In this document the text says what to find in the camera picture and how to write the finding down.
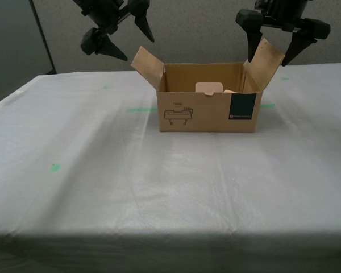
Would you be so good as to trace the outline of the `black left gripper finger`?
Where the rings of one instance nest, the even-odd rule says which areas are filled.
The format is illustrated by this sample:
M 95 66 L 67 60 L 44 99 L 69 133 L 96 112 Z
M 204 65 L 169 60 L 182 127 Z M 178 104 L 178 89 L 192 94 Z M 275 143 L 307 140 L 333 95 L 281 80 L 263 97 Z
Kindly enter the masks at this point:
M 127 56 L 110 40 L 107 33 L 98 28 L 91 28 L 83 36 L 81 49 L 86 55 L 101 54 L 127 61 Z
M 150 0 L 129 0 L 129 10 L 135 17 L 135 24 L 142 33 L 151 41 L 155 42 L 151 28 L 147 21 L 147 10 L 150 7 Z

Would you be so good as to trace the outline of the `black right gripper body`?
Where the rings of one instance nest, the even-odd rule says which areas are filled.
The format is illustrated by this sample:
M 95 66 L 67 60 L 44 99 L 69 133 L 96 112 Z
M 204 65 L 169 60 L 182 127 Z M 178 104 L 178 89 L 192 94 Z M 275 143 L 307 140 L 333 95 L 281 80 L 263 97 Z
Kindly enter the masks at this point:
M 255 9 L 261 11 L 263 26 L 293 31 L 303 18 L 308 0 L 257 0 Z

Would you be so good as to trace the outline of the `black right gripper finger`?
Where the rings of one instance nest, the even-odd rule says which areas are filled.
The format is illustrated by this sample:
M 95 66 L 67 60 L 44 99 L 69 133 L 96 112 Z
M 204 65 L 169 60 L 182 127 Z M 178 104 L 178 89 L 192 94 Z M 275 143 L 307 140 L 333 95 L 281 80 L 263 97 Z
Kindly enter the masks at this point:
M 236 15 L 236 23 L 246 32 L 248 62 L 251 62 L 262 38 L 263 15 L 255 10 L 241 9 Z
M 292 40 L 285 53 L 282 66 L 287 66 L 307 47 L 316 43 L 318 39 L 327 39 L 330 34 L 330 25 L 317 19 L 302 19 L 296 27 L 298 30 L 292 34 Z

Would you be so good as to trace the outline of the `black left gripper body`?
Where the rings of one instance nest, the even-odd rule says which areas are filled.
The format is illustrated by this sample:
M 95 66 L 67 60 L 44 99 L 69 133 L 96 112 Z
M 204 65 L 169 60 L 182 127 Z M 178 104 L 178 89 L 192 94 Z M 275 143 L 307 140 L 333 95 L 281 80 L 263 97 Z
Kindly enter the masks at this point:
M 83 16 L 88 16 L 100 32 L 115 33 L 118 24 L 130 15 L 128 5 L 122 0 L 73 0 L 81 8 Z

